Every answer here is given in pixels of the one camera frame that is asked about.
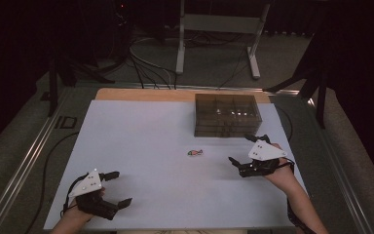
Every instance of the clear plastic box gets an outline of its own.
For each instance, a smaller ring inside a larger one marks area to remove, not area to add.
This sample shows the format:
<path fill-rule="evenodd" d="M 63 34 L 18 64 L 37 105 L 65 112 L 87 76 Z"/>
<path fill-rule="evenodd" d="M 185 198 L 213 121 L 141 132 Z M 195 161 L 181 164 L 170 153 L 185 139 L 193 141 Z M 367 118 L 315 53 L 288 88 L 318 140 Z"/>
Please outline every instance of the clear plastic box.
<path fill-rule="evenodd" d="M 255 135 L 261 123 L 254 96 L 196 94 L 195 137 Z"/>

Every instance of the finger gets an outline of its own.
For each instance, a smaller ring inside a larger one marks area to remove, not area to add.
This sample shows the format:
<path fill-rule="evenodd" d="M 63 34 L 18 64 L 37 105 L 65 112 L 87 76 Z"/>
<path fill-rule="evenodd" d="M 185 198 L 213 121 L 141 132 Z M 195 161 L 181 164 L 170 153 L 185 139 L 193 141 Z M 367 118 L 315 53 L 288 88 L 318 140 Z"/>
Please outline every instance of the finger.
<path fill-rule="evenodd" d="M 101 196 L 104 196 L 104 195 L 105 195 L 105 187 L 102 187 L 102 188 L 101 188 L 101 191 L 99 191 L 99 194 L 100 194 Z"/>
<path fill-rule="evenodd" d="M 280 145 L 278 145 L 277 143 L 272 143 L 272 145 L 273 145 L 274 147 L 276 147 L 276 148 L 279 148 L 279 149 L 281 149 L 281 146 L 280 146 Z"/>

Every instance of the small object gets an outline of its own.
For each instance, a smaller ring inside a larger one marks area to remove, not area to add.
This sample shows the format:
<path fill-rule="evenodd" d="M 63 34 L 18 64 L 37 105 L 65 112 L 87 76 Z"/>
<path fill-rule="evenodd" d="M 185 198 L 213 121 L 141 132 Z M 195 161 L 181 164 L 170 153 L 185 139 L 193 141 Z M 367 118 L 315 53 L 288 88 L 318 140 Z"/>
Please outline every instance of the small object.
<path fill-rule="evenodd" d="M 188 151 L 187 155 L 189 156 L 197 156 L 197 155 L 202 155 L 203 154 L 203 150 L 190 150 Z"/>

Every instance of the forearm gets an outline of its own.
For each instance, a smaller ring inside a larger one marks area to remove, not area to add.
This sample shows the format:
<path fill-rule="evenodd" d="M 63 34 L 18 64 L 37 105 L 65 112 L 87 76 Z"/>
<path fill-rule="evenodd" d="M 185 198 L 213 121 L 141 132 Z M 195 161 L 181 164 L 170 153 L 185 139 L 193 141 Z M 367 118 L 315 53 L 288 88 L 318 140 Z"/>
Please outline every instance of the forearm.
<path fill-rule="evenodd" d="M 287 195 L 291 209 L 303 223 L 317 234 L 328 233 L 310 198 L 300 184 L 285 190 L 284 193 Z"/>
<path fill-rule="evenodd" d="M 86 224 L 81 218 L 65 218 L 63 217 L 54 227 L 51 234 L 73 234 L 81 230 Z"/>

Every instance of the hand-mounted device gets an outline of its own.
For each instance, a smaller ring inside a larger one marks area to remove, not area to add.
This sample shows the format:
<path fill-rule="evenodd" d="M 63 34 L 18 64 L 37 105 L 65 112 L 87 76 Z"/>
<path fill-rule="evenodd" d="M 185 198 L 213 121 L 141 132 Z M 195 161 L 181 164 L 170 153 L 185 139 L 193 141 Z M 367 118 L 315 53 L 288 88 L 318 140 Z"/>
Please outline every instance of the hand-mounted device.
<path fill-rule="evenodd" d="M 94 169 L 91 173 L 78 177 L 69 187 L 66 201 L 63 204 L 62 214 L 69 209 L 69 198 L 75 197 L 77 207 L 80 211 L 112 220 L 115 213 L 118 210 L 128 207 L 132 200 L 132 198 L 129 198 L 115 205 L 102 199 L 101 182 L 117 178 L 118 176 L 120 176 L 119 172 L 100 174 Z M 82 181 L 74 188 L 75 184 L 80 180 Z"/>
<path fill-rule="evenodd" d="M 290 165 L 294 162 L 290 161 L 279 165 L 279 158 L 287 156 L 287 152 L 271 145 L 269 137 L 244 135 L 244 137 L 254 142 L 253 147 L 248 153 L 248 157 L 253 159 L 251 163 L 241 164 L 236 159 L 229 157 L 230 162 L 239 169 L 242 177 L 249 176 L 266 176 L 272 174 L 276 169 Z"/>

